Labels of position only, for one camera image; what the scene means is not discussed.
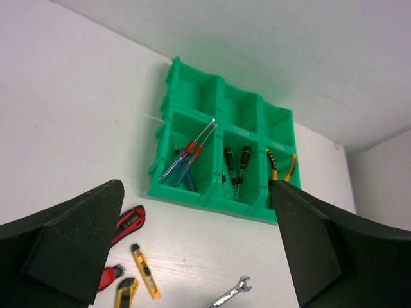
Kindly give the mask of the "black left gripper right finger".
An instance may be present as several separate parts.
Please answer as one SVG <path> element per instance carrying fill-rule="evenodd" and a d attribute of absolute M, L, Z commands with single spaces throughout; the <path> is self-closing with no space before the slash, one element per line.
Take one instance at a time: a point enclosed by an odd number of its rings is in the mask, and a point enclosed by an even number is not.
<path fill-rule="evenodd" d="M 410 232 L 276 180 L 272 204 L 299 307 L 410 307 Z"/>

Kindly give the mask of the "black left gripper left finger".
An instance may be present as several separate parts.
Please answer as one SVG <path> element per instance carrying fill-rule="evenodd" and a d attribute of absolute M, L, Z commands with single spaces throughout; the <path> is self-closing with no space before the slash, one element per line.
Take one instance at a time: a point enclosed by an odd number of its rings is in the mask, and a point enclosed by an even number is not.
<path fill-rule="evenodd" d="M 1 225 L 1 307 L 92 305 L 124 195 L 110 180 Z"/>

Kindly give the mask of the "yellow needle nose pliers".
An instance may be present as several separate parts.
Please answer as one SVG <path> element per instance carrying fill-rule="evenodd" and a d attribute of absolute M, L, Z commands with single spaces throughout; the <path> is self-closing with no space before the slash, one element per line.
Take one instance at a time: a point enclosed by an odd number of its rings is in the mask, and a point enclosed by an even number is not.
<path fill-rule="evenodd" d="M 292 159 L 291 159 L 291 164 L 290 164 L 290 168 L 287 172 L 287 174 L 283 177 L 283 180 L 286 182 L 289 182 L 294 174 L 295 168 L 297 165 L 297 155 L 293 154 L 292 155 Z"/>

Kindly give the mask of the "small silver wrench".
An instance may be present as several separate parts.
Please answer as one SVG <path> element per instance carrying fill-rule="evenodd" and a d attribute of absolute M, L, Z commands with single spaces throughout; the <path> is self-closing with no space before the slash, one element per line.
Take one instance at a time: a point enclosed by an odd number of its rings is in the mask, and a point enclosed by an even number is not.
<path fill-rule="evenodd" d="M 216 308 L 230 300 L 232 297 L 236 296 L 239 293 L 248 292 L 252 289 L 252 286 L 249 286 L 247 282 L 250 280 L 249 276 L 242 276 L 238 283 L 225 292 L 223 295 L 220 295 L 217 299 L 215 299 L 210 304 L 205 305 L 205 308 Z"/>

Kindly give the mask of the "yellow handled pliers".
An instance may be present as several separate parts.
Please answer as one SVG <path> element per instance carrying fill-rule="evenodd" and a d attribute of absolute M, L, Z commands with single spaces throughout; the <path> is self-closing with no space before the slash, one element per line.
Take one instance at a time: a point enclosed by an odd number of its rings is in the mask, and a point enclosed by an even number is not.
<path fill-rule="evenodd" d="M 266 148 L 266 154 L 267 154 L 267 158 L 269 160 L 270 167 L 272 170 L 272 180 L 275 181 L 278 179 L 277 162 L 275 160 L 273 153 L 271 152 L 269 148 Z"/>

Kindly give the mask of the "black green precision screwdriver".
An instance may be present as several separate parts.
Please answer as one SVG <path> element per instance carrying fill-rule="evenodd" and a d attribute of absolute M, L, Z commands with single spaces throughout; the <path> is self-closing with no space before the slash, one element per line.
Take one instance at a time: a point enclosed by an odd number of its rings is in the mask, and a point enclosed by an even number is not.
<path fill-rule="evenodd" d="M 227 168 L 229 170 L 229 177 L 230 177 L 232 185 L 234 187 L 236 200 L 238 200 L 238 182 L 237 182 L 237 176 L 236 176 L 235 167 L 234 167 L 234 159 L 233 159 L 233 155 L 232 155 L 232 150 L 231 150 L 230 147 L 226 147 L 226 148 L 224 148 L 223 151 L 224 151 L 224 155 L 225 155 Z"/>

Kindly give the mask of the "blue screwdriver thin shaft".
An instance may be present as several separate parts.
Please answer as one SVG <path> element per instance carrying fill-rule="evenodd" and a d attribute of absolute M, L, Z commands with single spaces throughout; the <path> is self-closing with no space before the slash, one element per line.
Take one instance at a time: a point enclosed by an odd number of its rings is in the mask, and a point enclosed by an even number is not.
<path fill-rule="evenodd" d="M 179 147 L 177 146 L 177 143 L 176 143 L 176 141 L 175 141 L 172 133 L 170 134 L 170 137 L 171 137 L 171 141 L 172 141 L 172 143 L 173 143 L 173 145 L 174 145 L 174 147 L 175 147 L 175 153 L 176 153 L 176 154 L 179 154 L 180 151 L 181 151 L 181 148 L 179 148 Z M 196 183 L 195 183 L 195 181 L 194 181 L 194 178 L 193 178 L 193 175 L 192 175 L 191 171 L 188 171 L 188 172 L 187 172 L 186 176 L 184 177 L 183 182 L 185 183 L 186 187 L 187 187 L 190 191 L 193 191 L 193 192 L 195 192 L 195 193 L 197 192 L 197 185 L 196 185 Z"/>

